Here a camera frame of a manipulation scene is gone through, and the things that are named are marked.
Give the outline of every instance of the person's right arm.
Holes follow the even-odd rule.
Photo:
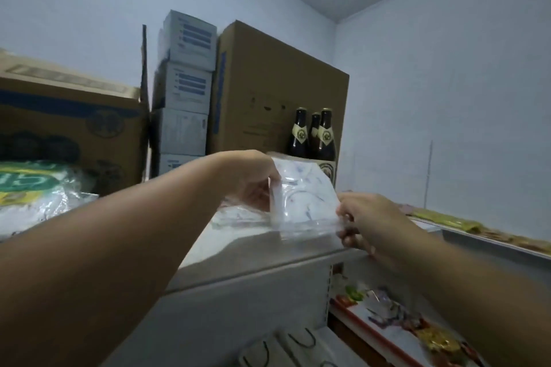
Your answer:
[[[380,195],[341,194],[345,246],[392,261],[492,366],[549,365],[551,295],[419,228]]]

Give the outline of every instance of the forearm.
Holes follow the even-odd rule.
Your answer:
[[[2,359],[100,363],[162,294],[235,187],[225,165],[210,155],[0,245]]]
[[[406,276],[491,365],[547,362],[547,290],[430,235],[410,245]]]

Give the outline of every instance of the large brown cardboard box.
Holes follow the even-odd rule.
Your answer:
[[[0,159],[74,163],[97,177],[101,195],[140,183],[148,124],[140,97],[137,87],[0,53]]]
[[[232,149],[285,152],[297,107],[333,109],[338,148],[348,74],[235,21],[219,38],[210,99],[209,153]]]

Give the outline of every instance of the plastic package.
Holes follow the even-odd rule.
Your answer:
[[[210,220],[214,229],[270,228],[268,212],[225,201]]]
[[[272,226],[282,239],[316,238],[344,228],[339,199],[316,163],[273,158],[281,181],[270,182]]]
[[[81,192],[81,170],[65,164],[0,162],[0,242],[95,200]]]

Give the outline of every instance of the person's left arm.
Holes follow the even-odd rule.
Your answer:
[[[2,365],[99,365],[165,290],[222,199],[268,206],[258,151],[194,160],[0,244]]]

